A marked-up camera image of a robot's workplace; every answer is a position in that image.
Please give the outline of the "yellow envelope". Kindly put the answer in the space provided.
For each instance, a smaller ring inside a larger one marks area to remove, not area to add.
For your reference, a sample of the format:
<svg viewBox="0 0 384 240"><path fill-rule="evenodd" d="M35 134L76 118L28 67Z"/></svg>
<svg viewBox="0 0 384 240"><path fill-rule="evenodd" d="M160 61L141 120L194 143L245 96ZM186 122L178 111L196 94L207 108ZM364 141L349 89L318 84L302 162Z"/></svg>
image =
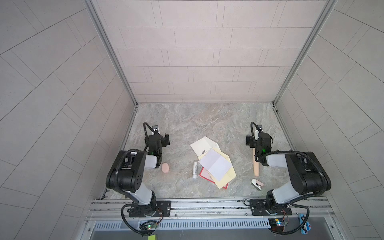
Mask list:
<svg viewBox="0 0 384 240"><path fill-rule="evenodd" d="M237 176L229 156L217 148L211 148L203 155L200 155L198 159L219 189Z"/></svg>

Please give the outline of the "white glue stick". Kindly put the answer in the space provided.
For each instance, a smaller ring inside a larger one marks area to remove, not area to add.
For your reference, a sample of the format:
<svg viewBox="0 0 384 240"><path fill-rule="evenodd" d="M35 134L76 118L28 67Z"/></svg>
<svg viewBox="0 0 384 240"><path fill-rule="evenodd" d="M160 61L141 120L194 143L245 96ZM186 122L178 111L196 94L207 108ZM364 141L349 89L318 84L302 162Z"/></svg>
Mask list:
<svg viewBox="0 0 384 240"><path fill-rule="evenodd" d="M197 179L198 177L198 170L199 170L199 162L198 161L194 161L193 163L193 179Z"/></svg>

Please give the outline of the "white letter paper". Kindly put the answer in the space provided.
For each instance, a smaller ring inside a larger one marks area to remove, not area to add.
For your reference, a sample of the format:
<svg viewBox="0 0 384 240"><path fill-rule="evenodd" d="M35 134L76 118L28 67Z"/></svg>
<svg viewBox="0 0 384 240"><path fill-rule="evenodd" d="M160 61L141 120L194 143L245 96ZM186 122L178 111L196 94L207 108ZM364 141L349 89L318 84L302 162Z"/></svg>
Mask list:
<svg viewBox="0 0 384 240"><path fill-rule="evenodd" d="M232 164L214 149L200 156L199 162L217 181L221 181L232 168Z"/></svg>

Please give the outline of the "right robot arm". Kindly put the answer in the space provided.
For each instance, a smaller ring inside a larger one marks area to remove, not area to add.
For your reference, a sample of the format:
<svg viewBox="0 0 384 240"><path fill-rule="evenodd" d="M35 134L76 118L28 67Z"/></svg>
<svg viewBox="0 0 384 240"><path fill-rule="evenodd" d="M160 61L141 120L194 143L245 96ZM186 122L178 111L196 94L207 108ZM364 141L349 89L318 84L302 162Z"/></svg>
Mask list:
<svg viewBox="0 0 384 240"><path fill-rule="evenodd" d="M324 168L312 152L273 151L273 138L261 125L251 122L246 145L255 150L254 161L265 167L286 168L289 181L267 192L264 200L249 200L253 216L291 215L294 203L318 197L332 187Z"/></svg>

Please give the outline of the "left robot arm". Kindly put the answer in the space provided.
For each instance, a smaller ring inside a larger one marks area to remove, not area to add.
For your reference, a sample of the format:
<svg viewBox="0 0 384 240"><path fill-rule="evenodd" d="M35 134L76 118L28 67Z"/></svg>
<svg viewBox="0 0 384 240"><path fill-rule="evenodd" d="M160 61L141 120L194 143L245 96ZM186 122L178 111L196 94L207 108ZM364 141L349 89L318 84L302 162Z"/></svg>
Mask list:
<svg viewBox="0 0 384 240"><path fill-rule="evenodd" d="M123 212L130 218L169 217L170 201L158 201L154 191L143 184L145 169L158 169L163 148L170 144L168 134L161 135L159 127L143 123L145 148L119 151L106 178L106 187L133 202Z"/></svg>

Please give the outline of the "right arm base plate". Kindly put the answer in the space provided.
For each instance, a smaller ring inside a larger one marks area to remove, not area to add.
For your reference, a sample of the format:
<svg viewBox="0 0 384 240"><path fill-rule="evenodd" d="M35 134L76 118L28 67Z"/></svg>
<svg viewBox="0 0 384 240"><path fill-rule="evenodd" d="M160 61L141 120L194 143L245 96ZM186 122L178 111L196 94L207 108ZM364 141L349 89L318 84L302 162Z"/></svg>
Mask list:
<svg viewBox="0 0 384 240"><path fill-rule="evenodd" d="M267 200L249 200L253 216L290 216L292 215L289 204L277 204Z"/></svg>

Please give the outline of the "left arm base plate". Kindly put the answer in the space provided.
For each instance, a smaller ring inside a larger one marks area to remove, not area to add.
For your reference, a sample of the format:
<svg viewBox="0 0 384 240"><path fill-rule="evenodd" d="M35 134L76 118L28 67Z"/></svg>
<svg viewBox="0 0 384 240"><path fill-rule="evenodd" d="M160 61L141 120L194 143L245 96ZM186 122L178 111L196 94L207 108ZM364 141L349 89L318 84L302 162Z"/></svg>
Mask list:
<svg viewBox="0 0 384 240"><path fill-rule="evenodd" d="M171 211L171 201L152 202L149 205L138 205L129 207L127 212L130 218L160 218L169 217Z"/></svg>

